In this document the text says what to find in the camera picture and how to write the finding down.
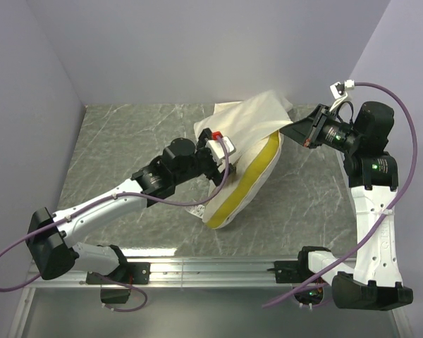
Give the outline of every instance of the white tag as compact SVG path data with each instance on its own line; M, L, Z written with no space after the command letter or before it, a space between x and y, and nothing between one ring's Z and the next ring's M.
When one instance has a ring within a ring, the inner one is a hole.
M198 206L186 206L185 210L187 213L190 213L191 215L202 219L204 217L205 206L203 206L202 204Z

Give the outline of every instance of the black wire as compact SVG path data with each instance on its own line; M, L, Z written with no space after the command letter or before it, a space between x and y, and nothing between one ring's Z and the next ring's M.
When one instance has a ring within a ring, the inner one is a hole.
M354 118L354 106L351 101L343 101L341 104L338 105L336 110L336 117L337 119L343 123L343 119L340 117L339 113L341 110L341 107L343 107L344 104L348 104L349 107L351 107L351 118L350 118L350 125L354 125L353 118Z

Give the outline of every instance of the marble surface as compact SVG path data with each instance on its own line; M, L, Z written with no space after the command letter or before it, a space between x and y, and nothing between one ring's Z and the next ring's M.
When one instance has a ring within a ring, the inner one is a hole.
M296 106L290 117L298 120L314 107ZM211 104L88 106L59 209L122 183L172 139L194 139L193 124L212 113ZM199 178L177 187L171 199L197 201L207 191ZM296 256L304 245L341 254L355 245L356 228L336 152L286 138L271 177L227 227L210 230L182 208L156 204L91 232L85 242L146 249L150 256Z

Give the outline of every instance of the purple cable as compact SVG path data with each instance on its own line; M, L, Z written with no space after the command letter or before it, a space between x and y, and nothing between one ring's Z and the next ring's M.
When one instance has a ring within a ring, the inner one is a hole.
M395 196L395 198L392 200L392 202L390 202L390 204L386 208L386 209L392 209L395 206L395 204L397 204L397 202L401 199L401 197L403 197L404 193L406 193L407 188L409 188L410 183L412 181L412 178L414 177L415 166L417 165L417 153L418 153L417 133L415 132L415 126L414 126L414 123L412 121L412 116L410 116L409 110L406 108L405 104L400 100L400 98L397 97L392 91L388 90L387 88L382 87L379 84L374 84L374 83L370 83L370 82L356 82L355 86L356 87L376 88L376 89L379 89L379 90L387 93L388 95L390 95L399 104L399 106L401 107L401 109L403 110L403 112L405 114L407 122L409 123L410 134L412 136L412 162L410 164L409 175L407 176L406 182L404 183L404 187L398 192L398 194ZM364 246L365 243L367 243L369 241L369 239L376 232L376 230L378 229L378 227L380 226L380 224L382 223L382 221L384 220L385 217L386 217L386 215L382 214L378 218L378 220L374 223L371 230L368 231L367 235L353 249L349 250L349 252L347 252L344 256L340 257L339 259L337 259L332 264L326 266L323 270L315 273L310 278L307 278L303 283L301 283L301 285L299 287L297 287L294 290L291 290L290 292L287 292L286 294L283 294L283 295L275 298L274 300L269 301L268 303L264 304L262 306L262 308L269 308L271 306L275 306L275 305L281 303L282 301L284 301L287 298L294 295L294 293L302 291L302 289L304 287L306 287L309 283L312 283L317 278L320 278L323 274L331 271L338 264L346 261L349 257L354 255L357 252L357 250L359 250L362 246Z
M223 189L226 181L227 181L227 177L228 177L228 171L229 171L229 167L230 167L230 163L229 163L229 157L228 157L228 151L226 148L226 145L224 144L224 141L222 140L222 138L217 137L218 142L220 143L220 145L223 148L223 152L224 152L224 159L225 159L225 163L226 163L226 167L224 169L224 175L223 175L223 179L221 181L221 184L213 191L213 193L211 193L210 196L208 196L207 198L205 198L202 201L199 202L175 202L175 201L165 201L164 199L159 199L157 197L153 197L153 196L149 196L149 195L144 195L144 194L139 194L136 192L121 192L120 194L117 194L116 197L124 197L124 196L136 196L136 197L142 197L145 199L150 199L152 201L155 202L159 202L159 203L163 203L163 204L169 204L171 206L197 206L199 204L204 204L210 200L212 200L217 194L219 194L219 192ZM114 197L112 195L104 197L102 199L98 199L97 201L92 202L91 204L88 204L87 206L81 208L80 210L74 212L72 215L70 215L71 218L75 218L78 217L79 215L81 215L82 213L94 208L95 206L98 206L99 204L102 204L106 201L109 201L111 199L114 199ZM6 254L8 251L10 251L12 248L14 248L15 246L19 245L20 243L26 241L27 239L33 238L34 236L36 236L37 234L40 234L44 231L47 231L53 227L57 227L61 224L64 224L65 222L67 222L66 219L61 219L61 220L57 220L56 222L46 225L45 227L41 227L38 230L35 230L29 234L26 234L24 237L18 239L17 241L15 241L14 243L12 243L11 245L7 246L5 249L3 249L0 252L0 258ZM38 279L39 277L41 277L41 275L38 273L37 275L35 275L34 277L32 277L31 279L16 285L14 287L0 287L0 292L12 292L15 290L19 290L22 289L23 287L26 287L27 285L29 285L30 283L34 282L36 279Z
M96 275L101 280L104 280L105 282L109 282L111 284L120 285L122 287L126 287L128 289L138 291L144 297L144 301L142 302L142 304L138 305L136 308L114 308L113 306L108 305L108 304L105 305L106 308L109 308L110 310L112 310L114 312L133 312L133 311L141 310L147 304L148 297L147 297L147 294L145 293L145 291L143 289L140 289L139 287L134 287L131 284L124 284L124 283L120 283L120 282L115 282L114 280L111 280L111 279L109 279L105 276L102 276L99 273L94 273L94 275Z

